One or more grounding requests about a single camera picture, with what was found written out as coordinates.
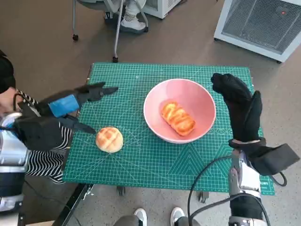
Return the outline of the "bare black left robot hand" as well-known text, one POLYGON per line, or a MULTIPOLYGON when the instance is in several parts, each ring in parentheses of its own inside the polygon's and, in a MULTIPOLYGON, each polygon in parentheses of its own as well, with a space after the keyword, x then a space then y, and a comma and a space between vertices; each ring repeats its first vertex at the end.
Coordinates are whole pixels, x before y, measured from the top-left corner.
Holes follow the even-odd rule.
POLYGON ((80 110, 85 102, 99 101, 104 96, 115 93, 118 89, 118 87, 105 87, 105 82, 86 84, 53 94, 39 101, 36 109, 41 116, 55 117, 65 127, 74 131, 96 134, 95 129, 80 123, 77 118, 69 114, 80 110))

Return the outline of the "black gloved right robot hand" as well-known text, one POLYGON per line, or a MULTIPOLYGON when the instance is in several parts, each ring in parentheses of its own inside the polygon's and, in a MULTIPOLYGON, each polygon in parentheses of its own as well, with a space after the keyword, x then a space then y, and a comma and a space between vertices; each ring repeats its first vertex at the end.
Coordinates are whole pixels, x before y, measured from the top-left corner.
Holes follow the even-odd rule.
POLYGON ((211 82, 213 90, 223 96, 227 105, 233 139, 240 142, 259 140, 261 93, 252 93, 240 78, 231 74, 214 73, 211 82))

